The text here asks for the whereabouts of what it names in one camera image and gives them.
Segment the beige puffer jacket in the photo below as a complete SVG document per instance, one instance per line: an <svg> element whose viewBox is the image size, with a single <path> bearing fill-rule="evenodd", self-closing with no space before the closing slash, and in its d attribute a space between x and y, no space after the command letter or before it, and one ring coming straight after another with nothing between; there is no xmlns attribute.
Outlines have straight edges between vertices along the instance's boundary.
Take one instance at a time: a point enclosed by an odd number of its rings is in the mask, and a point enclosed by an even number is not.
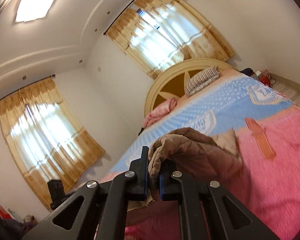
<svg viewBox="0 0 300 240"><path fill-rule="evenodd" d="M175 129L152 144L148 159L149 177L153 183L167 159L176 164L177 170L204 182L228 182L243 166L232 128L211 137L190 127Z"/></svg>

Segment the beige patterned side curtain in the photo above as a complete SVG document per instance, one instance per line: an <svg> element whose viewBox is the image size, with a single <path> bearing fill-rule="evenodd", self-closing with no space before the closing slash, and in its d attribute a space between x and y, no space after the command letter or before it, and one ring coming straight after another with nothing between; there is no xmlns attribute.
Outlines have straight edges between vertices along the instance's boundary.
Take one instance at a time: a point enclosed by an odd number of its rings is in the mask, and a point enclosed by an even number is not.
<svg viewBox="0 0 300 240"><path fill-rule="evenodd" d="M50 209L47 182L72 189L105 154L61 95L53 79L0 101L0 126L14 162L40 202Z"/></svg>

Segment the blue pink printed bedspread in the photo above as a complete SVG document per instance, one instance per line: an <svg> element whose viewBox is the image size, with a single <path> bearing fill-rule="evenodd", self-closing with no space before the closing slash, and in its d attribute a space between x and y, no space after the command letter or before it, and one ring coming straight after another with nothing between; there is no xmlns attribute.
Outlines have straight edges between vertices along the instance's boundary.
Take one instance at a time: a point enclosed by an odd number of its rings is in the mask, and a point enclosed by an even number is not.
<svg viewBox="0 0 300 240"><path fill-rule="evenodd" d="M234 70L182 100L146 128L104 181L128 170L143 146L183 127L208 136L236 133L243 171L229 191L280 239L300 231L300 108L282 94Z"/></svg>

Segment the pink floral folded blanket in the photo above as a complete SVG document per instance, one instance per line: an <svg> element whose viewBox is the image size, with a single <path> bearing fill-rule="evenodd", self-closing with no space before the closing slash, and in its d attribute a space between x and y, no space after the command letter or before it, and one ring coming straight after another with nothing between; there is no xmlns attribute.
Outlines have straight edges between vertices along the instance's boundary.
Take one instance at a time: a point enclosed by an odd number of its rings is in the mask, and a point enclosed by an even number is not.
<svg viewBox="0 0 300 240"><path fill-rule="evenodd" d="M177 100L175 98L168 99L155 107L149 114L146 115L142 128L147 128L163 117L168 115L177 106Z"/></svg>

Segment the black side curtain rod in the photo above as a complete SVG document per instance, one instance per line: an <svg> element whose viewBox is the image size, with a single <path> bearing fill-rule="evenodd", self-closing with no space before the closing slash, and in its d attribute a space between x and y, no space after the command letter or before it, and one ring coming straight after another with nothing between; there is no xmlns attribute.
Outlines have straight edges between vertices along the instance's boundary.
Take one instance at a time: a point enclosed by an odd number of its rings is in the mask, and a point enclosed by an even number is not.
<svg viewBox="0 0 300 240"><path fill-rule="evenodd" d="M20 87L20 88L18 88L18 89L16 89L16 90L10 92L9 94L6 94L6 95L3 96L2 98L0 98L0 101L3 100L3 99L5 99L6 97L8 97L8 96L10 96L10 95L12 95L12 94L18 92L19 90L21 90L21 89L23 89L23 88L26 88L26 87L29 87L29 86L31 86L31 85L34 85L34 84L36 84L36 83L38 83L38 82L40 82L40 81L44 81L44 80L47 80L47 79L53 79L53 78L55 78L55 77L56 77L56 74L52 74L52 75L46 76L46 77L44 77L44 78L42 78L42 79L40 79L40 80L36 80L36 81L34 81L34 82L32 82L32 83L29 83L29 84L27 84L27 85L25 85L25 86L23 86L23 87Z"/></svg>

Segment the striped pillow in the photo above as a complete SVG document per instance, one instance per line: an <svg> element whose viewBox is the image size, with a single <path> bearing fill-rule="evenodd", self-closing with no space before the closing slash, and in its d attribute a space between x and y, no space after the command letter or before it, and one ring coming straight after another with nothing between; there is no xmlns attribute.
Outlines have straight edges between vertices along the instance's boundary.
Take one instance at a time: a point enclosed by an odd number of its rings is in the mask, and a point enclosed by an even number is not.
<svg viewBox="0 0 300 240"><path fill-rule="evenodd" d="M198 72L186 83L185 95L187 97L192 96L219 79L220 76L221 72L217 66L209 67L201 72Z"/></svg>

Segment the cream wooden headboard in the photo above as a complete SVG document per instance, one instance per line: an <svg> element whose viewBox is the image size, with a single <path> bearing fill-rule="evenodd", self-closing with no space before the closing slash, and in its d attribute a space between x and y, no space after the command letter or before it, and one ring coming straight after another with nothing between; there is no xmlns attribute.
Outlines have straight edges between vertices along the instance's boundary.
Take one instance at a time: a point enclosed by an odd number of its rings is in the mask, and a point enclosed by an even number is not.
<svg viewBox="0 0 300 240"><path fill-rule="evenodd" d="M215 59L189 59L161 73L153 82L145 101L144 115L170 98L179 100L185 95L188 81L198 72L216 66L220 72L234 69L230 64Z"/></svg>

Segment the red items on floor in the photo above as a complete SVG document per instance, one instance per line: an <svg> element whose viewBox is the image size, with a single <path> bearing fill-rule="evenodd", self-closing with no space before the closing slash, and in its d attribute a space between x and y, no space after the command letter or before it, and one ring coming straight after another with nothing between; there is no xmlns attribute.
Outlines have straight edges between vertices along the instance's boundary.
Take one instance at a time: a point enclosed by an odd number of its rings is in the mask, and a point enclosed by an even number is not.
<svg viewBox="0 0 300 240"><path fill-rule="evenodd" d="M271 77L271 74L267 69L262 71L258 70L255 72L251 68L245 68L244 70L240 71L240 73L260 81L262 84L268 87L272 87L276 83L276 79Z"/></svg>

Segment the beige patterned window curtain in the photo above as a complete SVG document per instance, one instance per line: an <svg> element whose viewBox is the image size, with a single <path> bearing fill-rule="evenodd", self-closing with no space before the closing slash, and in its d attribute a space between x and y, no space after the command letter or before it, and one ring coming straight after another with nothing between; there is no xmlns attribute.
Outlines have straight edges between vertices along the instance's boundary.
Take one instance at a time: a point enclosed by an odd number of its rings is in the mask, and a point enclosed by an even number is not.
<svg viewBox="0 0 300 240"><path fill-rule="evenodd" d="M149 77L188 59L228 61L233 48L184 0L134 0L106 35Z"/></svg>

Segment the ceiling light panel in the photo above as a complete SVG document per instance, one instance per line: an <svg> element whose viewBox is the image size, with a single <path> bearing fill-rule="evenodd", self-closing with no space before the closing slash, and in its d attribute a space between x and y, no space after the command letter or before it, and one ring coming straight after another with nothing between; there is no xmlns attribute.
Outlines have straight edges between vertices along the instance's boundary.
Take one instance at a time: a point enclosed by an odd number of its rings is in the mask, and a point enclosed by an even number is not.
<svg viewBox="0 0 300 240"><path fill-rule="evenodd" d="M21 0L17 9L15 22L30 22L44 18L54 0Z"/></svg>

